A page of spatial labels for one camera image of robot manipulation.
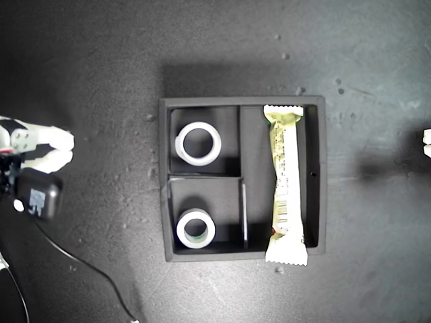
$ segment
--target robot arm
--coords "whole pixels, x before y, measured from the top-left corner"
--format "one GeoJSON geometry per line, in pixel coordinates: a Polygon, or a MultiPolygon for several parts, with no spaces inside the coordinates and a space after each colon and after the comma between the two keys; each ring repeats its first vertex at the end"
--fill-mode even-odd
{"type": "Polygon", "coordinates": [[[14,208],[49,219],[60,205],[63,183],[52,172],[73,157],[74,138],[57,127],[45,127],[0,116],[0,197],[11,196],[14,208]],[[26,160],[38,145],[53,150],[26,160]]]}
{"type": "Polygon", "coordinates": [[[42,158],[26,160],[21,168],[34,168],[50,174],[68,164],[75,146],[71,133],[57,127],[38,126],[0,116],[0,153],[23,154],[49,144],[54,150],[42,158]]]}

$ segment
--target small hole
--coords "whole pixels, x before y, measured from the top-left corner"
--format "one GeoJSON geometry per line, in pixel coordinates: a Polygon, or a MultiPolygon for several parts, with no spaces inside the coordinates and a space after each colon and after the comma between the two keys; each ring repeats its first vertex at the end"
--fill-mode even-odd
{"type": "Polygon", "coordinates": [[[186,224],[185,230],[190,236],[197,237],[205,232],[206,228],[205,222],[200,219],[193,219],[186,224]]]}
{"type": "Polygon", "coordinates": [[[184,140],[184,149],[191,157],[204,157],[208,155],[212,147],[213,138],[208,131],[203,129],[192,130],[184,140]]]}

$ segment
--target white object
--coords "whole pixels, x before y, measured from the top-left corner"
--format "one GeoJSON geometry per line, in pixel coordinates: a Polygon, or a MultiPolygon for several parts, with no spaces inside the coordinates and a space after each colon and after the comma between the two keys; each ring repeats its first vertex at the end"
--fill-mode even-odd
{"type": "Polygon", "coordinates": [[[424,131],[424,153],[428,157],[431,157],[431,129],[424,131]]]}
{"type": "Polygon", "coordinates": [[[186,247],[191,249],[201,249],[208,246],[211,241],[213,241],[214,236],[216,235],[215,228],[216,226],[214,225],[214,221],[208,213],[201,209],[190,209],[180,216],[180,221],[178,221],[178,224],[176,225],[176,234],[186,247]],[[191,236],[185,229],[186,224],[194,219],[202,220],[207,226],[205,231],[199,236],[191,236]]]}
{"type": "Polygon", "coordinates": [[[24,204],[20,200],[13,200],[13,208],[17,212],[24,212],[24,204]]]}
{"type": "Polygon", "coordinates": [[[0,116],[0,120],[16,125],[8,129],[0,125],[0,153],[27,153],[44,144],[54,148],[42,158],[27,160],[21,168],[34,168],[49,174],[59,171],[72,160],[75,139],[71,133],[57,127],[39,126],[4,116],[0,116]]]}
{"type": "Polygon", "coordinates": [[[186,161],[188,164],[193,166],[206,166],[217,159],[220,151],[222,150],[222,139],[216,128],[207,124],[206,122],[192,122],[181,129],[180,133],[175,139],[175,150],[178,156],[186,161]],[[211,151],[203,157],[192,157],[184,148],[184,140],[186,136],[195,129],[202,129],[207,131],[213,139],[213,147],[211,151]]]}

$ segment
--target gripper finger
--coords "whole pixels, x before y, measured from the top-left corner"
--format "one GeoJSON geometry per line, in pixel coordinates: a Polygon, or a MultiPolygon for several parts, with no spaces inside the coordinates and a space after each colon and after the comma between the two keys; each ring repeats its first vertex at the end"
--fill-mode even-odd
{"type": "Polygon", "coordinates": [[[58,172],[65,165],[70,163],[73,158],[72,151],[53,150],[42,158],[25,161],[21,168],[34,168],[47,174],[58,172]]]}

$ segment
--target dust speck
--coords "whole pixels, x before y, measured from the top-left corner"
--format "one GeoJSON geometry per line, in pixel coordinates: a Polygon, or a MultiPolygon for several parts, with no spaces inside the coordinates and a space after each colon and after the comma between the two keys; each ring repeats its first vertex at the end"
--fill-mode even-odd
{"type": "Polygon", "coordinates": [[[305,87],[302,87],[302,86],[300,86],[300,87],[298,87],[297,89],[296,89],[296,91],[295,91],[295,94],[297,95],[297,96],[301,96],[302,94],[304,94],[305,93],[305,87]]]}
{"type": "Polygon", "coordinates": [[[156,119],[156,117],[153,114],[149,113],[149,114],[147,114],[146,119],[147,119],[147,121],[151,122],[151,121],[154,121],[156,119]]]}
{"type": "Polygon", "coordinates": [[[283,275],[283,274],[284,274],[284,268],[283,268],[282,266],[278,266],[278,267],[275,269],[275,272],[276,272],[277,274],[281,274],[281,275],[283,275]]]}

